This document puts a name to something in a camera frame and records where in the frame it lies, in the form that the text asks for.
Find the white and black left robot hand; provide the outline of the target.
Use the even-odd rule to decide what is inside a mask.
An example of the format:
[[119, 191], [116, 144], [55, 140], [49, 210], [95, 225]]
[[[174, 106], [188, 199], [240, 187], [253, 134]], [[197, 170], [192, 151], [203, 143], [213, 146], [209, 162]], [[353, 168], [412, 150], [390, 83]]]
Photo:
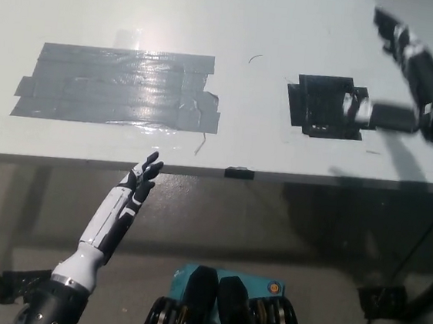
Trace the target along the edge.
[[82, 233], [76, 251], [60, 262], [51, 279], [72, 289], [92, 294], [98, 271], [108, 263], [133, 224], [163, 168], [154, 153], [130, 169], [99, 205]]

